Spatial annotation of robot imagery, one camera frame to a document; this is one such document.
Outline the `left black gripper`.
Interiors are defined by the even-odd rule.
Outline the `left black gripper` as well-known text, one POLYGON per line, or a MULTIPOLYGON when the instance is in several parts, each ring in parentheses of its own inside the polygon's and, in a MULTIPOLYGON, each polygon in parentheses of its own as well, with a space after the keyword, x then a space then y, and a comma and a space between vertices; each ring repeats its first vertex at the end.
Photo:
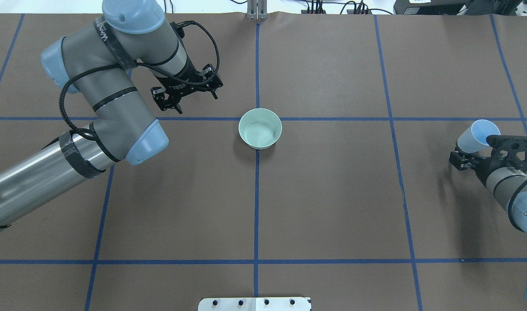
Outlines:
POLYGON ((198 71, 190 60, 174 77, 159 73, 158 81, 162 87, 151 87, 150 89, 155 104, 161 111, 172 109, 178 114, 183 114, 183 109, 179 104, 182 97, 196 91, 209 91, 214 99, 218 100, 217 91, 224 85, 211 63, 205 65, 202 71, 198 71))

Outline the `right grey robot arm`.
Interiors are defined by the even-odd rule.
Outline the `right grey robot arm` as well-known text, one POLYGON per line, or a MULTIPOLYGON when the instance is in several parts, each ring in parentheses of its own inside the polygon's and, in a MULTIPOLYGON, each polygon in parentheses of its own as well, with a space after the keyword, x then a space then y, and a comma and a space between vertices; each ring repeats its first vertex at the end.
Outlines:
POLYGON ((527 234, 527 136, 462 134, 449 162, 459 171, 474 171, 510 224, 527 234))

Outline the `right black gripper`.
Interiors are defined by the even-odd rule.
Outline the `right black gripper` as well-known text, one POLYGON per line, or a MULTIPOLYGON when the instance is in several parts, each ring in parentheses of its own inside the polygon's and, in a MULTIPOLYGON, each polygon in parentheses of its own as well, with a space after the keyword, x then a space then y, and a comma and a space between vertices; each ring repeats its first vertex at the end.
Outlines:
POLYGON ((488 177, 500 168, 527 172, 527 136, 489 135, 486 143, 492 148, 490 157, 455 147, 450 153, 449 163, 458 171, 472 169, 482 184, 486 184, 488 177))

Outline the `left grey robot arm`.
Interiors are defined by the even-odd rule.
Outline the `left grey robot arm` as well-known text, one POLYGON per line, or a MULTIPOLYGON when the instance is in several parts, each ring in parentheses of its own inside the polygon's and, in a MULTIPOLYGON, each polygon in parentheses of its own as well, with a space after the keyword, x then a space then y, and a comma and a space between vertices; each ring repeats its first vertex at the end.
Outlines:
POLYGON ((38 153, 0 173, 0 233, 12 223, 115 163, 140 165, 169 145, 129 71, 145 67, 160 82, 151 96, 162 111, 223 86, 220 65, 197 70, 183 43, 194 20, 169 22, 155 0, 104 0, 91 25, 47 47, 41 64, 61 93, 68 129, 38 153))

